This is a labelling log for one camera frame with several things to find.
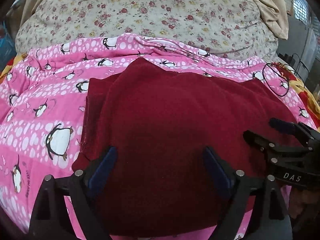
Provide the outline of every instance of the maroon fabric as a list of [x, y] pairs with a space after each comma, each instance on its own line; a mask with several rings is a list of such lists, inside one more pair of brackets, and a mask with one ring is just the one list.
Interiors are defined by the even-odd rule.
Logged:
[[237, 83], [165, 71], [139, 58], [121, 74], [90, 79], [81, 152], [72, 168], [84, 169], [106, 147], [117, 147], [118, 160], [96, 200], [111, 234], [167, 236], [207, 228], [225, 202], [203, 166], [203, 148], [212, 146], [249, 176], [264, 176], [262, 153], [242, 133], [250, 129], [295, 144], [269, 127], [271, 117], [295, 122], [258, 79]]

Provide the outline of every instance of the silver bolt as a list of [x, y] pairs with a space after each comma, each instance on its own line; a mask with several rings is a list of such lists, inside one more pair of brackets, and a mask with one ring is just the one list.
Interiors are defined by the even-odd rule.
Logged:
[[236, 174], [240, 177], [244, 176], [244, 171], [243, 170], [237, 170]]
[[82, 174], [83, 174], [83, 170], [77, 170], [77, 171], [75, 172], [75, 175], [76, 175], [77, 177], [81, 176]]
[[270, 180], [270, 181], [274, 181], [275, 180], [275, 176], [273, 176], [273, 175], [268, 175], [268, 180]]
[[52, 178], [50, 174], [44, 176], [45, 181], [49, 181]]

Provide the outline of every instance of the bed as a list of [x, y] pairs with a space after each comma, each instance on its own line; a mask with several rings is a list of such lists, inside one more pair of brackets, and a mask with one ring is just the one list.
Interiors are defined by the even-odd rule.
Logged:
[[[119, 73], [145, 57], [166, 70], [237, 82], [257, 77], [267, 85], [262, 70], [276, 60], [277, 44], [252, 0], [44, 0], [16, 37], [17, 52], [27, 58], [0, 84], [1, 207], [26, 232], [43, 177], [72, 173], [90, 78]], [[284, 88], [275, 72], [265, 74], [275, 89]], [[279, 99], [297, 121], [316, 129], [312, 118], [301, 114], [305, 106], [292, 88]], [[45, 144], [57, 126], [70, 131], [66, 159], [50, 156]], [[68, 198], [66, 205], [84, 239]], [[244, 235], [249, 217], [250, 212], [237, 237]], [[207, 239], [212, 231], [165, 239]]]

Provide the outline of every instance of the beige curtain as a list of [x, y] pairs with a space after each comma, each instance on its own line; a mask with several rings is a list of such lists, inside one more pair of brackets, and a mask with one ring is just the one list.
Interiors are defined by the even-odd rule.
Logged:
[[13, 39], [15, 39], [20, 26], [35, 13], [41, 2], [42, 0], [26, 0], [25, 3], [12, 12], [9, 17], [9, 24]]
[[278, 38], [288, 39], [288, 16], [284, 0], [253, 0], [261, 13], [261, 18]]

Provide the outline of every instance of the folded garment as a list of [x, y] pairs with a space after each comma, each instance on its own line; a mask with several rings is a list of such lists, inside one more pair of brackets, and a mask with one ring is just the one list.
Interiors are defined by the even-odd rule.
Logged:
[[81, 152], [72, 168], [85, 169], [108, 146], [117, 148], [118, 160], [95, 201], [113, 235], [166, 236], [207, 228], [217, 223], [226, 200], [206, 173], [203, 148], [212, 146], [249, 176], [264, 176], [264, 157], [246, 144], [243, 131], [297, 143], [270, 128], [271, 117], [295, 121], [258, 79], [237, 83], [165, 71], [138, 58], [122, 73], [90, 79]]

